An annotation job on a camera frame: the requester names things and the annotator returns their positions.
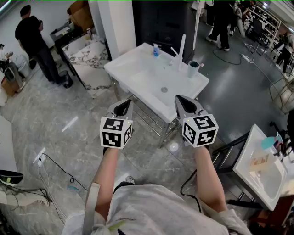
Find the metal sink stand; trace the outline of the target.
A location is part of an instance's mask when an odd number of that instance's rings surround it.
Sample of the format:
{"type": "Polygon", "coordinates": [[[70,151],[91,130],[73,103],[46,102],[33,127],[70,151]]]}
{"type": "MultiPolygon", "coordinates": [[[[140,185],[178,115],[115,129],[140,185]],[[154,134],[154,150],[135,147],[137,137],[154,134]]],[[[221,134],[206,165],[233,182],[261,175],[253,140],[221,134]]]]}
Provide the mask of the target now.
{"type": "Polygon", "coordinates": [[[170,123],[165,122],[150,106],[133,93],[129,92],[126,99],[131,99],[134,102],[133,113],[159,137],[158,148],[161,148],[165,141],[171,138],[180,128],[178,118],[170,123]]]}

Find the white ceramic sink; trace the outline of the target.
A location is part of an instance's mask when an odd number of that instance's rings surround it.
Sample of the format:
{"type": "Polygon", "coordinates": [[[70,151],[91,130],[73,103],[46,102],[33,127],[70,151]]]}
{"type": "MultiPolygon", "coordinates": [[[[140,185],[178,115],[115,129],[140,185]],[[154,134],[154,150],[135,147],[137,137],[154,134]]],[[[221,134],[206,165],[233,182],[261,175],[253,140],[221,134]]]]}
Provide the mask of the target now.
{"type": "Polygon", "coordinates": [[[273,211],[281,196],[287,168],[277,156],[274,146],[262,148],[266,135],[254,124],[233,166],[241,185],[263,208],[273,211]]]}
{"type": "MultiPolygon", "coordinates": [[[[174,60],[172,55],[164,51],[160,55],[168,56],[172,62],[174,60]]],[[[161,63],[153,55],[153,46],[143,43],[105,64],[104,69],[121,87],[136,95],[165,122],[170,123],[177,116],[175,96],[185,95],[194,99],[209,83],[209,79],[199,72],[188,78],[188,65],[182,63],[178,71],[172,62],[169,65],[161,63]],[[167,87],[168,92],[161,92],[162,87],[167,87]]]]}

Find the white storage shelf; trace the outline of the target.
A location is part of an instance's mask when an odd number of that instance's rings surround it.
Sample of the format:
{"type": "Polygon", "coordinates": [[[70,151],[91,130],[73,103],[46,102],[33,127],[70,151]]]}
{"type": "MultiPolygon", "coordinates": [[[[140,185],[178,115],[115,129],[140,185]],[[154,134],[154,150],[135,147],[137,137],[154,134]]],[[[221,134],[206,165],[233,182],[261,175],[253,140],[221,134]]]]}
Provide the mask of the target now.
{"type": "Polygon", "coordinates": [[[273,48],[279,42],[279,27],[281,21],[274,13],[271,13],[269,2],[258,2],[255,1],[250,6],[249,12],[251,19],[256,18],[262,24],[262,34],[265,39],[265,43],[269,48],[273,48]]]}

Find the small cardboard box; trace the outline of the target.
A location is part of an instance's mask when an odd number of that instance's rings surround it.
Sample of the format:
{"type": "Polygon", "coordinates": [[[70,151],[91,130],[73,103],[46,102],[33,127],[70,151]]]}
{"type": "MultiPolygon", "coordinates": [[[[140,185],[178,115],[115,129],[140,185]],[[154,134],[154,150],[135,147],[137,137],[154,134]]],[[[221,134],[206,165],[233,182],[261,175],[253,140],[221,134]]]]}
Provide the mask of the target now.
{"type": "Polygon", "coordinates": [[[19,85],[16,80],[9,81],[5,77],[1,81],[1,86],[10,97],[13,97],[20,91],[19,85]]]}

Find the grey-blue cup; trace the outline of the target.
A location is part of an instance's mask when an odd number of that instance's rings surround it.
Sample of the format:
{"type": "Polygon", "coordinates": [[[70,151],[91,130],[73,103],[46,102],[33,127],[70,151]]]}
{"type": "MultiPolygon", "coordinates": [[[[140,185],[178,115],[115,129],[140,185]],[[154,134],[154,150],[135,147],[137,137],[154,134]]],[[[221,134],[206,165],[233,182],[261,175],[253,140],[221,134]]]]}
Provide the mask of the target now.
{"type": "Polygon", "coordinates": [[[200,64],[196,61],[189,61],[187,68],[187,77],[192,78],[196,75],[200,68],[200,64]]]}

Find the black sink stand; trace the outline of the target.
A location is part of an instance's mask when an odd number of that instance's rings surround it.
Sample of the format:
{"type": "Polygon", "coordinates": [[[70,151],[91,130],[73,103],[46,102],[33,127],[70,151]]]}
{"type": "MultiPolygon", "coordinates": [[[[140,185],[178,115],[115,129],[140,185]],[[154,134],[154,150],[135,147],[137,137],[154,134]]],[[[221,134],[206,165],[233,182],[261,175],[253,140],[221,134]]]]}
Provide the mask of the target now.
{"type": "Polygon", "coordinates": [[[248,137],[249,133],[246,133],[236,140],[214,150],[212,153],[213,163],[217,163],[215,165],[215,169],[218,175],[227,176],[234,183],[234,185],[241,190],[241,194],[238,199],[229,200],[228,204],[251,209],[266,209],[265,204],[259,196],[257,196],[257,194],[250,189],[247,183],[245,183],[245,181],[242,180],[241,177],[238,176],[233,170],[233,167],[237,165],[237,161],[241,157],[241,152],[245,148],[245,143],[248,137]],[[241,147],[237,149],[237,155],[234,157],[232,164],[226,166],[226,160],[228,160],[230,154],[233,153],[233,148],[237,145],[241,145],[241,147]]]}

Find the white faucet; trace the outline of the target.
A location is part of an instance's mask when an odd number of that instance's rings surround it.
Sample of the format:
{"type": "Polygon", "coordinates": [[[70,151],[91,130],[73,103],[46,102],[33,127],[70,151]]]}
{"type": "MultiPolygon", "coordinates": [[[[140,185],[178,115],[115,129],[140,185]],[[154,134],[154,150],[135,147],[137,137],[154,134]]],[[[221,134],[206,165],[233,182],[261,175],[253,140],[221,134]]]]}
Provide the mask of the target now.
{"type": "Polygon", "coordinates": [[[182,39],[181,39],[181,45],[180,45],[179,53],[177,53],[176,50],[173,47],[170,48],[175,53],[175,57],[174,57],[174,60],[173,60],[173,65],[178,71],[181,70],[181,63],[183,61],[183,52],[184,52],[185,41],[186,41],[186,35],[183,34],[182,39]]]}

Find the person's right forearm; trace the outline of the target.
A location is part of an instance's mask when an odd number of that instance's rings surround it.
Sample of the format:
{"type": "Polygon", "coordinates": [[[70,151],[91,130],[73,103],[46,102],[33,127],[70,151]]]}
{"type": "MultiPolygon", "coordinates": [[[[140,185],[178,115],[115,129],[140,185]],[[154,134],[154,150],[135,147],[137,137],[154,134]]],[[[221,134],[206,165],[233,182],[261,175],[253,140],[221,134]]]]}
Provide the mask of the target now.
{"type": "Polygon", "coordinates": [[[197,167],[197,190],[199,199],[216,212],[227,211],[225,193],[212,163],[210,153],[205,147],[195,148],[197,167]]]}

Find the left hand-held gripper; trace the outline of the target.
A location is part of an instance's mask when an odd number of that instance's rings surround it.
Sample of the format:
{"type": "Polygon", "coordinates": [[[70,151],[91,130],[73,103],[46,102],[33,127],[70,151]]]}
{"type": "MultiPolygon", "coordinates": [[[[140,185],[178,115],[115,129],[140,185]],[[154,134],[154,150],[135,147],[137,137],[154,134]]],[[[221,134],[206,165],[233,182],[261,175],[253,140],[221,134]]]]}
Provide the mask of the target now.
{"type": "Polygon", "coordinates": [[[100,123],[100,140],[102,147],[123,149],[132,136],[133,101],[125,99],[112,104],[108,110],[108,116],[102,117],[100,123]]]}

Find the person's white shirt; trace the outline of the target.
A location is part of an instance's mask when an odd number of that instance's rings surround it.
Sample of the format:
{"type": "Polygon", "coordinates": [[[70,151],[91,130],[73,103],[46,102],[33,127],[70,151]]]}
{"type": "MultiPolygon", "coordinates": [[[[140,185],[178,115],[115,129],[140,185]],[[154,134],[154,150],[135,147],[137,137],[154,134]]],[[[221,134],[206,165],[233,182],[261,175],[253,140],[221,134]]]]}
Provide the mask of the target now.
{"type": "Polygon", "coordinates": [[[251,235],[233,209],[202,211],[161,185],[122,186],[113,195],[107,219],[94,214],[91,235],[251,235]]]}

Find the large black cabinet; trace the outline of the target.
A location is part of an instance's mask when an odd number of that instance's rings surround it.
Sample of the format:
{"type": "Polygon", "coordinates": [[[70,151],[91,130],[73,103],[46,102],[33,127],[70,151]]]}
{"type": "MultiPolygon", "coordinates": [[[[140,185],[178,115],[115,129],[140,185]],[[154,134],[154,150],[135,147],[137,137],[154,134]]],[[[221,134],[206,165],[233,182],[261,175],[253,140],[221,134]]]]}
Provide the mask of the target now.
{"type": "Polygon", "coordinates": [[[180,52],[183,34],[186,35],[183,62],[194,56],[194,34],[197,11],[188,1],[132,1],[136,45],[157,44],[160,50],[174,56],[180,52]]]}

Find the marble pattern table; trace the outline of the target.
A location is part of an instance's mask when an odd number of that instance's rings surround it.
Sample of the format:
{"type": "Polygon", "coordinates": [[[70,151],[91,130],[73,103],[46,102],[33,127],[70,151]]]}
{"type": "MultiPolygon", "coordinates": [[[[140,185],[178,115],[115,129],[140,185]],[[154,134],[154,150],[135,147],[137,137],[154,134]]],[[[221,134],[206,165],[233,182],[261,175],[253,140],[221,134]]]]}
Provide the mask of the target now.
{"type": "Polygon", "coordinates": [[[104,65],[109,62],[104,42],[100,39],[79,38],[62,48],[70,65],[92,98],[111,87],[104,65]]]}

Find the black office chair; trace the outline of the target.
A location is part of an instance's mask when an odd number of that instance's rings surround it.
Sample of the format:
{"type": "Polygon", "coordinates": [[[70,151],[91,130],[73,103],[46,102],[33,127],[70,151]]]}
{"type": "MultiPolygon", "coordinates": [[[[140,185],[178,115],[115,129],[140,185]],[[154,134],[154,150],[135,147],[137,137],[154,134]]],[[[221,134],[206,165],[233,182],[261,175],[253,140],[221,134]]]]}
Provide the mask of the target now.
{"type": "Polygon", "coordinates": [[[273,126],[277,131],[277,136],[275,137],[275,142],[273,146],[277,150],[275,156],[282,155],[281,161],[284,157],[290,155],[291,152],[294,153],[294,109],[288,113],[287,118],[287,129],[279,130],[275,122],[270,122],[271,127],[273,126]]]}

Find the beige fabric bundle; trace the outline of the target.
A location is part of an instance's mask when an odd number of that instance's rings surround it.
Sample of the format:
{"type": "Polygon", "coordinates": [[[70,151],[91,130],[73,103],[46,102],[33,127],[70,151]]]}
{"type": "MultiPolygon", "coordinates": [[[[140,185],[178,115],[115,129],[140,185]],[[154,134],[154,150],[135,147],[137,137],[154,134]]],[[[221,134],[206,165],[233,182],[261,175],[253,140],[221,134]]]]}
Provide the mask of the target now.
{"type": "Polygon", "coordinates": [[[9,206],[28,206],[34,202],[50,206],[50,200],[45,189],[15,189],[10,185],[0,183],[0,204],[9,206]]]}

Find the person's black trousers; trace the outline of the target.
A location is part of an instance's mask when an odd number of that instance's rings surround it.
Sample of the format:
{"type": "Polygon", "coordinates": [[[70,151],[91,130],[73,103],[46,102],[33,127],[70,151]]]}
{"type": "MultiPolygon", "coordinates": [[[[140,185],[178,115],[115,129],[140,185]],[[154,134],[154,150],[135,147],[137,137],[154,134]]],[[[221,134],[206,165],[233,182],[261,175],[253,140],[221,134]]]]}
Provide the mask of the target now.
{"type": "Polygon", "coordinates": [[[134,185],[134,183],[123,181],[117,187],[115,187],[113,193],[115,193],[119,188],[121,188],[123,186],[130,186],[130,185],[134,185]]]}

